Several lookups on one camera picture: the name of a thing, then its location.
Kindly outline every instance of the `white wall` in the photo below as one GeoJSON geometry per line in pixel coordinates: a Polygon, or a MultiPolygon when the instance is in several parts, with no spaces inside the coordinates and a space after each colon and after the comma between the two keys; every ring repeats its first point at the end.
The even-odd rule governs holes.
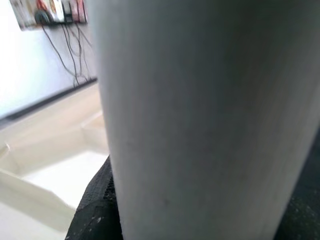
{"type": "MultiPolygon", "coordinates": [[[[81,29],[90,39],[88,27],[81,29]]],[[[0,30],[0,118],[73,86],[73,77],[63,68],[43,30],[21,31],[9,0],[0,0],[0,30]]],[[[47,32],[67,67],[74,71],[61,27],[47,32]]],[[[93,51],[82,42],[89,75],[96,76],[93,51]]],[[[88,75],[84,61],[82,69],[88,75]]]]}

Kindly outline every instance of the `white cylinder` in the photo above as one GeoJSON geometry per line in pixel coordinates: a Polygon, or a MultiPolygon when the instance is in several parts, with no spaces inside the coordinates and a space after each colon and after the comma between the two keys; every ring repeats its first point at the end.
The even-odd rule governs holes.
{"type": "Polygon", "coordinates": [[[88,4],[124,239],[271,240],[320,119],[320,2],[88,4]]]}

